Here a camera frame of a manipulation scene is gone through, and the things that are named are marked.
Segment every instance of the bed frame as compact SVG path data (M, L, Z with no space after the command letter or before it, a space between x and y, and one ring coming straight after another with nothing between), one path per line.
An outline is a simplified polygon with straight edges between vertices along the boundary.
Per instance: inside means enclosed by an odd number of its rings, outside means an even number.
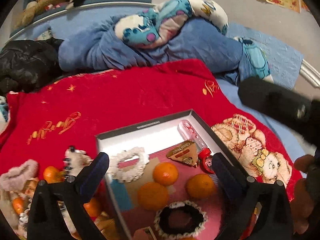
M137 8L150 8L153 7L154 4L145 2L145 1L105 1L105 2L90 2L88 1L88 4L84 4L80 7L73 8L72 11L77 11L77 10L84 10L84 9L91 9L91 8L98 8L98 7L110 7L110 6L136 6ZM16 30L14 33L11 34L11 37L9 41L20 39L21 34L28 32L35 26L44 23L48 20L51 20L55 17L60 17L64 14L70 13L71 11L67 11L63 8L56 9L53 12L47 12L44 13L38 17L35 18L33 23L28 25L25 28L21 28ZM314 88L320 89L320 73L306 60L302 61L301 64L301 69L300 69L300 75L309 83L311 84Z

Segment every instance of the blue blanket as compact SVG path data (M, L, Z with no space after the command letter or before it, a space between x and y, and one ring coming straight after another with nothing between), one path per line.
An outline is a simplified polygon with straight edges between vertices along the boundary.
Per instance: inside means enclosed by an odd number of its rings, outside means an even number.
M227 38L202 18L186 22L180 33L155 49L137 49L118 39L114 26L124 16L109 17L90 28L69 36L59 48L59 63L64 71L88 71L131 66L153 66L188 58L202 60L214 74L233 84L257 75L243 53L243 44Z

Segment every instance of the cartoon bear print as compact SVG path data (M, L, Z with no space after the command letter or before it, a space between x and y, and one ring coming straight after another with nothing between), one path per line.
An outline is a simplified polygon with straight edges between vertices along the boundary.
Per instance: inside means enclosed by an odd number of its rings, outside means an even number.
M211 129L250 176L261 176L265 183L274 183L279 179L287 187L292 167L281 153L266 149L264 133L250 119L234 114L232 118L225 119Z

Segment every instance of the orange fruit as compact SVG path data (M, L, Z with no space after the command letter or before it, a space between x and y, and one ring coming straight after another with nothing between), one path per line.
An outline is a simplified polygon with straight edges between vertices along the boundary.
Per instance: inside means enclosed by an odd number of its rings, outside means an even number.
M207 174L197 174L187 182L187 192L193 198L206 198L217 191L216 185Z
M138 190L138 203L146 210L157 211L162 209L168 201L168 190L159 183L148 182Z
M24 212L24 203L23 203L23 199L20 197L15 198L14 200L12 200L12 206L14 211L20 215L22 212Z
M44 169L43 178L48 183L57 183L63 181L60 171L53 166L49 166Z
M177 181L179 172L174 164L164 162L155 167L152 176L155 182L163 186L170 186Z
M83 204L83 207L89 217L98 217L102 212L101 204L95 197L93 197L90 202Z

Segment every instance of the chocolate package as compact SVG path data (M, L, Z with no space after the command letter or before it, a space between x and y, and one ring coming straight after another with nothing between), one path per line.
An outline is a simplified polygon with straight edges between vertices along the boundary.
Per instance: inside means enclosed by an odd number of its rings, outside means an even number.
M196 143L193 141L184 141L176 148L168 152L166 157L174 161L183 162L190 166L194 166L198 161Z

